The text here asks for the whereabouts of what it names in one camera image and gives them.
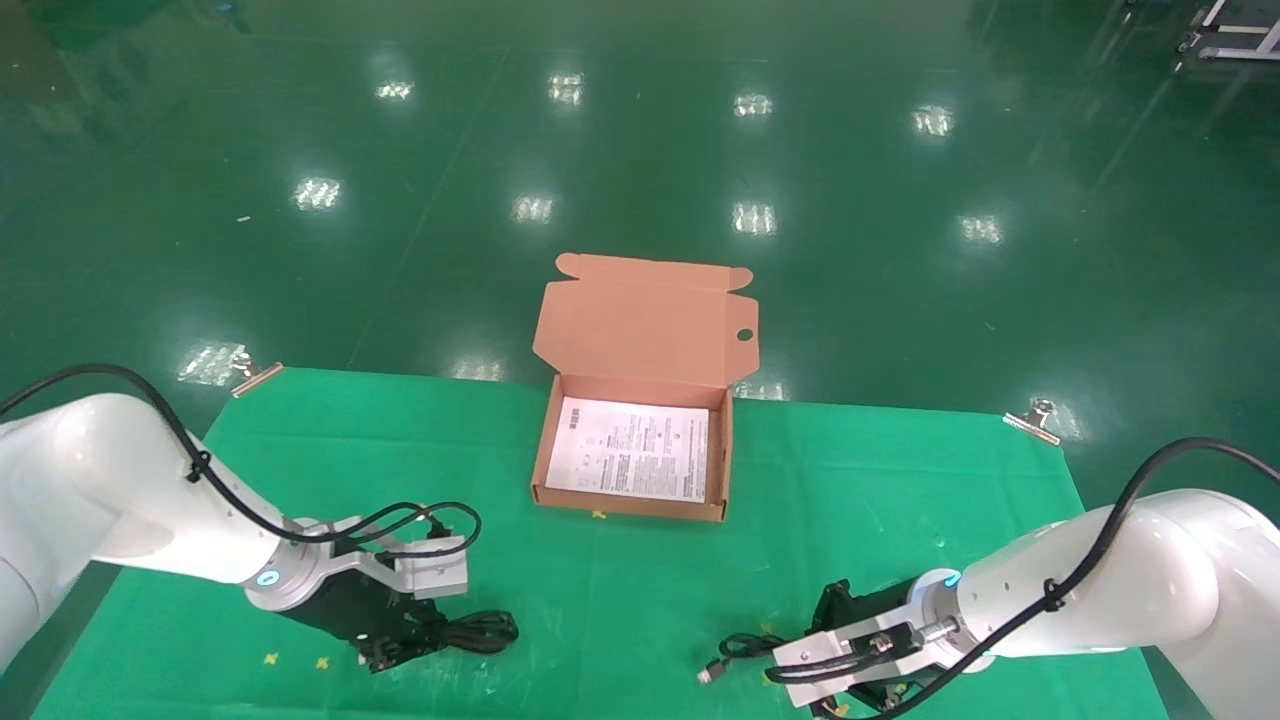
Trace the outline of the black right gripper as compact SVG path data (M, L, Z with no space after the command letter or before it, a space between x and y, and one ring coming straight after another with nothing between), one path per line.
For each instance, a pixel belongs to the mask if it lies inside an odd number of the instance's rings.
M838 641L870 643L882 635L891 643L916 643L925 625L923 610L929 582L916 578L868 594L854 594L849 580L829 583L820 592L808 626L810 635L832 632ZM937 679L937 673L913 673L868 683L868 703L877 712L899 707L916 698ZM847 720L849 706L840 697L826 696L812 703L812 716Z

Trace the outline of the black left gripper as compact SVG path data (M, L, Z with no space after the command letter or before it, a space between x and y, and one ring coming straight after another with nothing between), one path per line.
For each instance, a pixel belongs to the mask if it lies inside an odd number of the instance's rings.
M349 643L371 674L406 662L408 653L435 653L449 646L451 620L436 606L419 606L413 596L358 570L325 578L280 615Z

